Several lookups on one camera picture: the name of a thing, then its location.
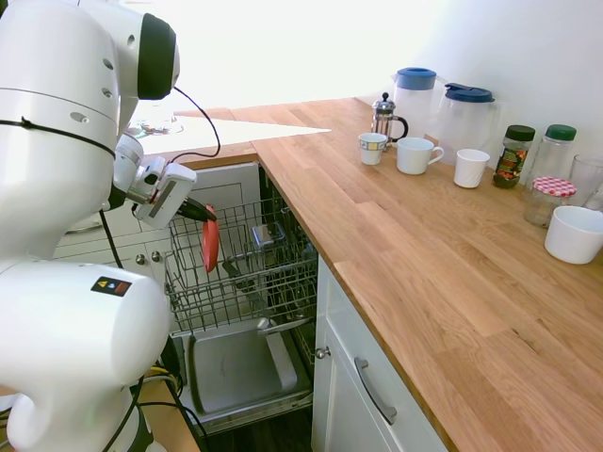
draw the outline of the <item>spice jar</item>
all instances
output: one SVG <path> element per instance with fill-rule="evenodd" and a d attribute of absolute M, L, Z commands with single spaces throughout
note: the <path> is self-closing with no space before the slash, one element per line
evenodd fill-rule
<path fill-rule="evenodd" d="M 513 188 L 519 182 L 526 156 L 536 131 L 527 125 L 510 125 L 502 140 L 502 151 L 494 171 L 493 183 L 500 188 Z"/>
<path fill-rule="evenodd" d="M 547 228 L 553 211 L 576 194 L 574 185 L 560 177 L 537 177 L 532 188 L 524 218 L 541 228 Z"/>

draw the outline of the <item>white jug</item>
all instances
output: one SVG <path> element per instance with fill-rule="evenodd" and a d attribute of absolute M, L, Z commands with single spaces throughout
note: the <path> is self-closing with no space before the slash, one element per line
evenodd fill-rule
<path fill-rule="evenodd" d="M 443 163 L 454 165 L 457 151 L 485 151 L 500 119 L 499 105 L 488 89 L 448 83 L 435 126 L 436 138 L 445 150 Z"/>
<path fill-rule="evenodd" d="M 408 121 L 408 137 L 423 138 L 428 131 L 428 124 L 433 121 L 437 112 L 437 103 L 434 104 L 435 82 L 441 85 L 446 80 L 437 76 L 434 71 L 425 68 L 400 69 L 392 75 L 396 84 L 394 88 L 395 114 Z M 443 88 L 438 85 L 440 96 Z M 393 124 L 393 134 L 401 135 L 401 124 Z"/>

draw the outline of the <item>french press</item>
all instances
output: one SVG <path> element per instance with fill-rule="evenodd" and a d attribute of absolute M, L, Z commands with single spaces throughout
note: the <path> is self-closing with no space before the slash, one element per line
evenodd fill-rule
<path fill-rule="evenodd" d="M 373 124 L 371 132 L 376 134 L 383 134 L 387 137 L 387 144 L 395 143 L 400 138 L 406 137 L 408 134 L 408 122 L 400 116 L 394 115 L 396 104 L 392 101 L 388 101 L 389 94 L 384 92 L 383 99 L 375 101 L 373 104 Z M 393 121 L 400 121 L 404 126 L 404 133 L 399 137 L 391 137 L 392 123 Z"/>

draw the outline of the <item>red object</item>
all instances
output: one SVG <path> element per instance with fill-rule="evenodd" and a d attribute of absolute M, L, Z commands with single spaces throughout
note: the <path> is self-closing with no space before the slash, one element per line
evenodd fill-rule
<path fill-rule="evenodd" d="M 542 193 L 558 198 L 566 198 L 576 194 L 574 184 L 561 177 L 537 177 L 534 179 L 533 187 Z"/>
<path fill-rule="evenodd" d="M 207 205 L 207 210 L 209 210 L 212 214 L 215 214 L 216 211 L 211 205 Z M 203 240 L 203 248 L 204 248 L 204 267 L 207 273 L 211 272 L 214 268 L 216 268 L 216 264 L 218 263 L 218 250 L 220 248 L 220 234 L 218 230 L 218 222 L 208 220 L 204 223 L 204 240 Z"/>

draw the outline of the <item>warning label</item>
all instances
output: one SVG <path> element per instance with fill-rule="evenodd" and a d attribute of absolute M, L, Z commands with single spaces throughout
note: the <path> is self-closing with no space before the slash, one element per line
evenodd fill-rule
<path fill-rule="evenodd" d="M 114 295 L 115 297 L 123 297 L 131 285 L 132 283 L 128 281 L 114 280 L 101 276 L 90 290 L 92 292 L 100 292 L 101 294 Z"/>

